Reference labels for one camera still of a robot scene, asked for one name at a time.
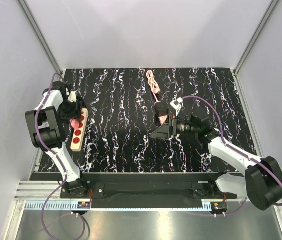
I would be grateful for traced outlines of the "pink power strip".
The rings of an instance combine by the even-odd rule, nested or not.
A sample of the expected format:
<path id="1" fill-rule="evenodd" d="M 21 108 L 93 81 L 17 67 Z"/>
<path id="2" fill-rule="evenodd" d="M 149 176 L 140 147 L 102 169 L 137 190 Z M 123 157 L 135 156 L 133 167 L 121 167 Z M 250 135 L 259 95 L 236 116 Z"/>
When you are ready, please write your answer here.
<path id="1" fill-rule="evenodd" d="M 163 125 L 168 119 L 168 113 L 166 111 L 160 111 L 158 113 L 158 119 L 161 125 Z"/>

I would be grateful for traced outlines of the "pink adapter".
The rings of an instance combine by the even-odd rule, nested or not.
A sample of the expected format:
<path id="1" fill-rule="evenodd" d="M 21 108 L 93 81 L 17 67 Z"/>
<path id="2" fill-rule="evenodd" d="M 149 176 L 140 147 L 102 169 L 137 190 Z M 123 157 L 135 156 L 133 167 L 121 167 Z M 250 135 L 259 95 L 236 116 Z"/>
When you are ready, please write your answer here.
<path id="1" fill-rule="evenodd" d="M 71 121 L 71 127 L 73 128 L 73 129 L 75 129 L 75 130 L 78 130 L 78 129 L 80 129 L 81 128 L 81 122 L 79 121 L 79 120 L 77 120 L 77 119 L 73 119 L 72 121 Z"/>

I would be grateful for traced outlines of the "beige red power strip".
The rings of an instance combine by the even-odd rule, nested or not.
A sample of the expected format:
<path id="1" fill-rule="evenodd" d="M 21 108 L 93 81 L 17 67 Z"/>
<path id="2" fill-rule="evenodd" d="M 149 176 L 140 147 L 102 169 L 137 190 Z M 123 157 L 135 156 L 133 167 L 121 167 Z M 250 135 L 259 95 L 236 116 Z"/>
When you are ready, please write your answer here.
<path id="1" fill-rule="evenodd" d="M 81 112 L 81 119 L 79 119 L 79 121 L 81 122 L 81 128 L 73 129 L 73 136 L 72 136 L 71 146 L 70 146 L 70 149 L 73 152 L 80 152 L 82 150 L 84 137 L 85 137 L 85 131 L 86 131 L 87 122 L 88 122 L 88 116 L 89 116 L 88 109 L 83 108 Z"/>

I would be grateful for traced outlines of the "pink charger plug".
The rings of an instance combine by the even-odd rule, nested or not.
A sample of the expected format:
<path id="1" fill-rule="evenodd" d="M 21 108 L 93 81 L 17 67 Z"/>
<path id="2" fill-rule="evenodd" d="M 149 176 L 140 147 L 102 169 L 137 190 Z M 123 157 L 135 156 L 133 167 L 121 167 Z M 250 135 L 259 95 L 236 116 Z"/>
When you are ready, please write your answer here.
<path id="1" fill-rule="evenodd" d="M 166 102 L 158 101 L 154 105 L 155 105 L 155 112 L 158 117 L 167 116 L 169 114 L 169 106 Z"/>

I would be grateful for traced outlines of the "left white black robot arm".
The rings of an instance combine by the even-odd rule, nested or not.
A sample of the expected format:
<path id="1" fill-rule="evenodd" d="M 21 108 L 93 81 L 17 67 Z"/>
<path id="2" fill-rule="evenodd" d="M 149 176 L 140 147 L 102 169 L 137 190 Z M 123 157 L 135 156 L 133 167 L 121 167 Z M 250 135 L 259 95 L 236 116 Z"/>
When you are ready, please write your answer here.
<path id="1" fill-rule="evenodd" d="M 25 113 L 33 146 L 53 160 L 62 175 L 62 190 L 71 197 L 84 198 L 89 186 L 66 147 L 63 124 L 69 123 L 73 129 L 70 150 L 78 153 L 83 147 L 88 115 L 83 99 L 61 81 L 45 89 L 39 106 Z"/>

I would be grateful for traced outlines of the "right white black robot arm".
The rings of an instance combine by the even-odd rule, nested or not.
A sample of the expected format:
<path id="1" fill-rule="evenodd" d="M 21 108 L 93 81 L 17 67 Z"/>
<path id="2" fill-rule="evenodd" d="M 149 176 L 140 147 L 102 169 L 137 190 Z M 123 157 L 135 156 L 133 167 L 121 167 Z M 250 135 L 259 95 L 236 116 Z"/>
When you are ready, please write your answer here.
<path id="1" fill-rule="evenodd" d="M 227 162 L 241 174 L 221 174 L 208 185 L 211 197 L 234 194 L 249 199 L 262 211 L 282 206 L 282 170 L 276 159 L 248 153 L 225 140 L 212 128 L 207 115 L 192 114 L 190 119 L 169 115 L 167 122 L 150 133 L 150 137 L 170 140 L 182 134 L 191 135 L 200 150 Z"/>

